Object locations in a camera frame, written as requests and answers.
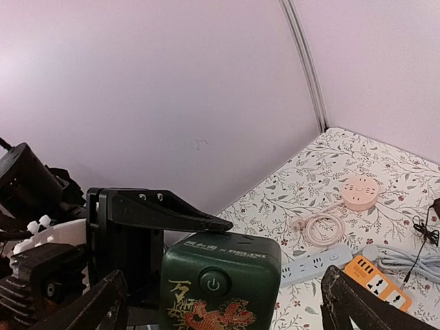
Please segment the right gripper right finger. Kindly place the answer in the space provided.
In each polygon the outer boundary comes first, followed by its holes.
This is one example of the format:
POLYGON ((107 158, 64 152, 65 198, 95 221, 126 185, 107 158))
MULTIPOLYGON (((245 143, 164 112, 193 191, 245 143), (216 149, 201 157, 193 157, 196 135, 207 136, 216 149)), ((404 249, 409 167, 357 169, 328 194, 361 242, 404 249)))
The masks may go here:
POLYGON ((321 292, 324 330, 353 330, 353 324, 359 329, 435 330, 375 297, 334 265, 324 273, 321 292))

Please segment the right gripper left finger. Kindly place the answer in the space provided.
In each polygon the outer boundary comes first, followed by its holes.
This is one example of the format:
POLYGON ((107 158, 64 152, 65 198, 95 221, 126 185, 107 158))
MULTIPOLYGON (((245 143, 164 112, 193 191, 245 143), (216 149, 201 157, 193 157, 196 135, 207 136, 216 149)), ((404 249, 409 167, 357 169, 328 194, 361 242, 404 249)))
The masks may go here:
POLYGON ((129 308, 123 273, 115 270, 56 319, 57 329, 126 329, 129 308))

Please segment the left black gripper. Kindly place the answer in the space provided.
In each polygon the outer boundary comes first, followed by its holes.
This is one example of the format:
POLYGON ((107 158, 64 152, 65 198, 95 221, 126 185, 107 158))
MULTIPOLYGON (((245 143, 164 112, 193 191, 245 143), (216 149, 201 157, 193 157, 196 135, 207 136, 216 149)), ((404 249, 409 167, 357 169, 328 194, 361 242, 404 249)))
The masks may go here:
POLYGON ((91 188, 87 191, 89 282, 121 270, 128 300, 158 309, 164 230, 227 232, 233 223, 204 213, 169 190, 91 188))

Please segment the orange power strip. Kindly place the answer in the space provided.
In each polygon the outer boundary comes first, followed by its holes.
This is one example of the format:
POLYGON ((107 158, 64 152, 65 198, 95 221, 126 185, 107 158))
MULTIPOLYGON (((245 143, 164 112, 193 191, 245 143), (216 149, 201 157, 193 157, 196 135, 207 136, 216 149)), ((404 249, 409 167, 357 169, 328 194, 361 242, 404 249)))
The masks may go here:
POLYGON ((362 255, 354 257, 345 266, 344 272, 380 300, 400 311, 407 312, 412 305, 411 298, 362 255))

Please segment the dark green cube socket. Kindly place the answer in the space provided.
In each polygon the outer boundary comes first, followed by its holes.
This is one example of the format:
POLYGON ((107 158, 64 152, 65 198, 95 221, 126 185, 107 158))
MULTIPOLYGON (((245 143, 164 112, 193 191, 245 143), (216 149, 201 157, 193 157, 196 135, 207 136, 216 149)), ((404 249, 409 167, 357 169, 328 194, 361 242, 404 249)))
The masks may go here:
POLYGON ((196 233, 162 259, 160 329, 269 329, 281 248, 269 238, 196 233))

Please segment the black power adapter with cable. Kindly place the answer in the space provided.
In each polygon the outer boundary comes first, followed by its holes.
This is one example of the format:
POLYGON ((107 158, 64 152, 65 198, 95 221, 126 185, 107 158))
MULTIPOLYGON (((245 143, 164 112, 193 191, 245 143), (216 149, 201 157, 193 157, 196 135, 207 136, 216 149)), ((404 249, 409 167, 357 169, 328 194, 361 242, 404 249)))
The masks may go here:
POLYGON ((426 220, 422 221, 420 219, 420 217, 415 216, 413 218, 413 228, 421 234, 421 237, 423 238, 423 243, 418 251, 418 254, 410 268, 410 270, 408 271, 408 273, 406 274, 405 278, 404 278, 404 284, 406 284, 410 278, 410 275, 412 273, 412 271, 414 270, 415 266, 417 265, 417 263, 419 262, 420 259, 420 254, 421 251, 424 248, 424 245, 426 244, 426 241, 429 241, 431 244, 436 245, 437 247, 439 246, 439 231, 438 230, 429 230, 428 229, 428 221, 429 221, 429 213, 430 210, 433 209, 437 216, 439 216, 439 199, 435 199, 434 202, 432 203, 431 206, 428 207, 428 211, 426 214, 426 220))

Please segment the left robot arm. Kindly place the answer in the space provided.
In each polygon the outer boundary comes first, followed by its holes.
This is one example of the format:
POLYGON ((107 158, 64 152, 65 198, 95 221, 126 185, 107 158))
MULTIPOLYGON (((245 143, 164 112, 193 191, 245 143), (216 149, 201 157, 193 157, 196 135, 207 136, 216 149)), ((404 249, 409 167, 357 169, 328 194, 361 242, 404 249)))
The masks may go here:
POLYGON ((2 143, 1 321, 9 329, 124 329, 159 321, 164 233, 232 223, 167 190, 91 188, 2 143))

